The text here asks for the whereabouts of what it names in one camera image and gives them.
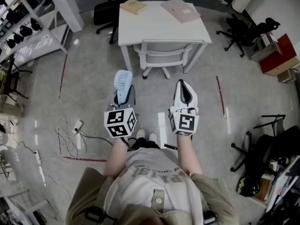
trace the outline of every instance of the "black helmet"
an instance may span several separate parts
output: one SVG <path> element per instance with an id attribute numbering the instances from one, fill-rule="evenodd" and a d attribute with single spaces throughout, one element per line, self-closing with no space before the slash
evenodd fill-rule
<path id="1" fill-rule="evenodd" d="M 243 176 L 240 178 L 235 190 L 244 197 L 252 197 L 255 194 L 258 194 L 260 189 L 261 185 L 259 181 L 248 176 Z"/>

